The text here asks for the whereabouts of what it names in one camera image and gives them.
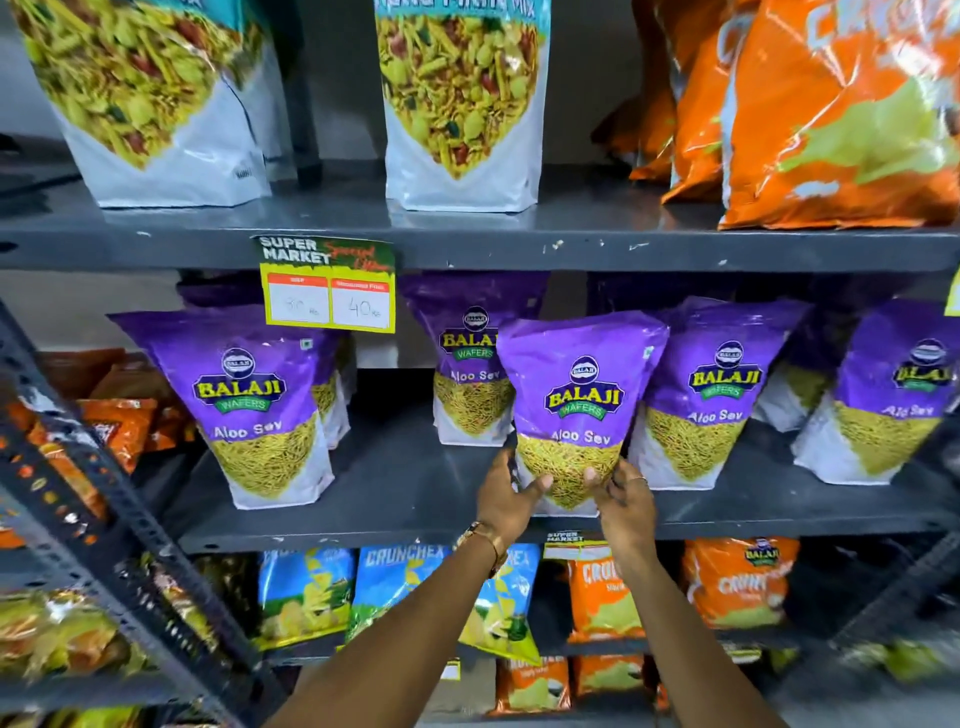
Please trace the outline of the small orange snack bag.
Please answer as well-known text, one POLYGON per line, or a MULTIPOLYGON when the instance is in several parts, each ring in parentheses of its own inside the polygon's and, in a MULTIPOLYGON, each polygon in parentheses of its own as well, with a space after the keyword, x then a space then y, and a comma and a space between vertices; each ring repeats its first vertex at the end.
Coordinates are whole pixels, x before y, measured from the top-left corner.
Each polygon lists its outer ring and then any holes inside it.
POLYGON ((646 637, 630 589, 609 545, 590 544, 566 562, 573 644, 646 637))
POLYGON ((788 577, 800 547, 798 539, 782 537, 687 540, 682 588, 711 628, 778 625, 785 616, 788 577))
POLYGON ((576 699, 643 689, 644 656, 587 655, 571 659, 572 695, 576 699))
POLYGON ((492 716, 563 713, 571 710, 570 662, 543 657, 539 665, 499 659, 492 716))

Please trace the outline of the white snack mix bag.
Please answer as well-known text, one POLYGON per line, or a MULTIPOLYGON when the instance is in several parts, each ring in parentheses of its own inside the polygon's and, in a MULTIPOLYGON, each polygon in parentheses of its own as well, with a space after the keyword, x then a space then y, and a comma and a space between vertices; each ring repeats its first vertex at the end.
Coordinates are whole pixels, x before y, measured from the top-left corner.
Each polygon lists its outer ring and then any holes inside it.
POLYGON ((551 0, 374 0, 386 198, 522 213, 543 166, 551 0))
POLYGON ((246 25, 242 42, 223 67, 223 76, 244 106, 253 139, 272 182, 296 176, 282 72, 270 31, 246 25))
POLYGON ((224 76, 257 0, 6 0, 99 208, 235 208, 272 195, 224 76))

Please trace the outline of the gold wristwatch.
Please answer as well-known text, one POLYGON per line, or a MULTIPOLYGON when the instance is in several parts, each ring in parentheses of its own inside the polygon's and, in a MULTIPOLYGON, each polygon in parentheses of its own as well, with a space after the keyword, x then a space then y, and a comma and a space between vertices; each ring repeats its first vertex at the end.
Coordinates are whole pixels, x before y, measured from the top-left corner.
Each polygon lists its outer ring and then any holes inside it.
POLYGON ((508 545, 502 539, 496 528, 493 528, 483 520, 477 519, 474 520, 474 522, 461 534, 458 540, 456 540, 453 545, 453 550, 458 551, 464 543, 472 539, 484 540, 492 548, 495 554, 495 560, 486 578, 496 578, 508 559, 508 545))

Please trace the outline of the large orange chips bag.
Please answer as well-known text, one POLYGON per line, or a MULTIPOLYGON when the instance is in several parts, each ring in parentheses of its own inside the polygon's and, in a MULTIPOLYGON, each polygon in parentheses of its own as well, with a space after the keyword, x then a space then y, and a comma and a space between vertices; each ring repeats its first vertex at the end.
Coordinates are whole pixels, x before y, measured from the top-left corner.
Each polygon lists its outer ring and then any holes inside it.
POLYGON ((960 215, 960 0, 760 0, 721 111, 720 230, 960 215))
POLYGON ((721 110, 738 45, 761 0, 656 0, 676 103, 673 159, 663 204, 718 201, 721 110))
POLYGON ((658 18, 662 0, 631 0, 641 43, 641 90, 594 127, 590 141, 615 161, 630 166, 631 181, 668 186, 671 181, 676 101, 670 57, 658 18))

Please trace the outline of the person's right forearm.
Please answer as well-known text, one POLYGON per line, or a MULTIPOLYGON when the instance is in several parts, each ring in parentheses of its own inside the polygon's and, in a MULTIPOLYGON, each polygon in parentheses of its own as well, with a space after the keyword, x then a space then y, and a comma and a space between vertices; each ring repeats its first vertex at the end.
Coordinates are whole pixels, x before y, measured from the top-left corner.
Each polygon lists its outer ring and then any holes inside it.
POLYGON ((609 542, 679 728, 789 728, 682 595, 654 549, 609 542))

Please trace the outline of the blue chips bag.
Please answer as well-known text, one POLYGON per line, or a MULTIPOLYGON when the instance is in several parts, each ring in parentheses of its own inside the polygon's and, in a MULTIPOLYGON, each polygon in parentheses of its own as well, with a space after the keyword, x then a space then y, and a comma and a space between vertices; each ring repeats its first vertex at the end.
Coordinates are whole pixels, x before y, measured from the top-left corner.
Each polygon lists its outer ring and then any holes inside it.
POLYGON ((450 552, 448 544, 420 542, 360 548, 344 641, 353 640, 426 581, 450 552))
POLYGON ((345 632, 357 555, 347 548, 271 550, 259 562, 259 623, 254 643, 275 650, 345 632))
POLYGON ((508 548, 504 563, 480 589, 459 644, 524 665, 541 664, 541 653, 529 625, 541 557, 542 550, 534 543, 508 548))

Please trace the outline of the person's right hand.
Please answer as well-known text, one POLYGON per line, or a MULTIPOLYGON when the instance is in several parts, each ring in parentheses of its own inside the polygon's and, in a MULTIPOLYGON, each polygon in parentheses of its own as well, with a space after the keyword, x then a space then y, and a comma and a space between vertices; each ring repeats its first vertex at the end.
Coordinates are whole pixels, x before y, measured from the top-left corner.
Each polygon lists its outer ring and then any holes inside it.
POLYGON ((614 558, 627 564, 654 561, 657 512, 646 478, 623 458, 608 477, 609 502, 596 506, 614 558))

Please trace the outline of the pile of orange red packets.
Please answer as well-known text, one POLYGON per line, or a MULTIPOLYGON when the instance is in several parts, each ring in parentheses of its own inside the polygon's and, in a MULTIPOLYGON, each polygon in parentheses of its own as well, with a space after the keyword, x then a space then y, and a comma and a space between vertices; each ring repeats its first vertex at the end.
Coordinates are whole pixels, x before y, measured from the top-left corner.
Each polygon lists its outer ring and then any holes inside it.
MULTIPOLYGON (((186 406, 142 352, 121 347, 46 351, 38 354, 38 364, 54 389, 77 405, 81 418, 128 474, 145 454, 200 439, 186 406)), ((109 517, 102 495, 2 381, 0 414, 38 446, 92 514, 102 520, 109 517)))

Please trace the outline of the green snack bag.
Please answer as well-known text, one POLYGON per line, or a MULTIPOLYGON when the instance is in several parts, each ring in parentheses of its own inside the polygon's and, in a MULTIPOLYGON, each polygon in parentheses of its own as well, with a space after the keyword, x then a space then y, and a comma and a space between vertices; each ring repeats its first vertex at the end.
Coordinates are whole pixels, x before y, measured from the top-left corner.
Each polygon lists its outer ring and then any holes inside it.
POLYGON ((897 638, 890 643, 861 642, 841 651, 840 664, 856 671, 884 669, 900 684, 960 677, 960 632, 922 639, 897 638))

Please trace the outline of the pile of yellow green packets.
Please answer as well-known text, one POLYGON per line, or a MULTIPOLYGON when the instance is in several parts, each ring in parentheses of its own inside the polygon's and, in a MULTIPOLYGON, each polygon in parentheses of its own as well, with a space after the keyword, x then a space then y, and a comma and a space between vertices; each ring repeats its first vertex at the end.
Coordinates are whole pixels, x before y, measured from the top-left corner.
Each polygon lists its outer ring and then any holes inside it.
POLYGON ((94 600, 71 588, 51 588, 32 552, 0 549, 0 713, 24 709, 106 710, 152 707, 177 721, 225 719, 228 728, 255 728, 253 679, 232 663, 212 620, 161 565, 144 555, 145 574, 183 626, 159 619, 171 647, 196 677, 215 666, 210 694, 187 690, 145 647, 126 636, 94 600))

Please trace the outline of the grey metal shelf rack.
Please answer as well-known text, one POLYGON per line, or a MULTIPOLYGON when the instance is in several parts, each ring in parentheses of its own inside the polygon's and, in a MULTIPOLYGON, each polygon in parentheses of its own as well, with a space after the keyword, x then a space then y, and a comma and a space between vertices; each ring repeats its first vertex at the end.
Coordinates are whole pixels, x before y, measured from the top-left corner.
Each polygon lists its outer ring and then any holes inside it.
POLYGON ((519 214, 390 212, 382 165, 329 161, 236 208, 104 211, 64 142, 16 135, 0 152, 0 268, 130 271, 256 266, 258 234, 389 242, 423 269, 944 275, 960 224, 907 229, 716 230, 709 204, 661 209, 611 168, 551 167, 540 203, 519 214))

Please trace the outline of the person's left hand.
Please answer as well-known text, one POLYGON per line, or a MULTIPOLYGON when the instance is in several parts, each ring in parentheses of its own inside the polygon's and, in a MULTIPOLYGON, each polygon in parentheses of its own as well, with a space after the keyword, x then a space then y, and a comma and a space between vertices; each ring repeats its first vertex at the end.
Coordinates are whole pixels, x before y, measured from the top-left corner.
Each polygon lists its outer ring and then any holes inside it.
POLYGON ((510 547, 526 530, 533 515, 523 513, 518 494, 513 486, 511 462, 515 451, 503 447, 494 457, 486 478, 477 492, 475 521, 483 521, 495 528, 510 547))

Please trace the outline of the person's left forearm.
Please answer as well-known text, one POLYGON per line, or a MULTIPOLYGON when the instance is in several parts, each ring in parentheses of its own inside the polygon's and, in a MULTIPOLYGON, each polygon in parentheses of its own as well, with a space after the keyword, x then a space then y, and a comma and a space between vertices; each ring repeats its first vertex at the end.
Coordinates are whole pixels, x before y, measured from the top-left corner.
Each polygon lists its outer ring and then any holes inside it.
POLYGON ((298 687, 263 728, 414 728, 496 554, 471 539, 298 687))

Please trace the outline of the purple snack pouch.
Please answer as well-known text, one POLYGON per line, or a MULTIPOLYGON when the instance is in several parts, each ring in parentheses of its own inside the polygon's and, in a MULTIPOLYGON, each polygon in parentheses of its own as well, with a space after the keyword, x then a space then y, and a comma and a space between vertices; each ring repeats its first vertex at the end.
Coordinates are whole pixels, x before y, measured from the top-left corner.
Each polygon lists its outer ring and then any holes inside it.
POLYGON ((501 327, 496 348, 515 391, 518 485, 553 478, 534 516, 597 514, 584 472, 607 479, 618 466, 669 334, 666 322, 642 311, 501 327))

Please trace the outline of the row of purple packets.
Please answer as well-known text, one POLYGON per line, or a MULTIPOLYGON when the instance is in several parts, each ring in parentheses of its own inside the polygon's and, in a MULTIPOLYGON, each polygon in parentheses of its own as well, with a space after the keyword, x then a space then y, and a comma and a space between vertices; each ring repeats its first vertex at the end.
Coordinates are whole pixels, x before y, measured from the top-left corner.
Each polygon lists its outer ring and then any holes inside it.
MULTIPOLYGON (((402 297, 427 315, 440 347, 433 406, 440 443, 499 451, 514 387, 498 359, 502 327, 536 320, 546 272, 407 274, 402 297)), ((185 286, 186 308, 110 316, 198 422, 236 508, 314 504, 333 483, 330 452, 350 430, 338 356, 346 330, 272 325, 259 284, 185 286)), ((641 311, 664 321, 661 306, 641 311)))

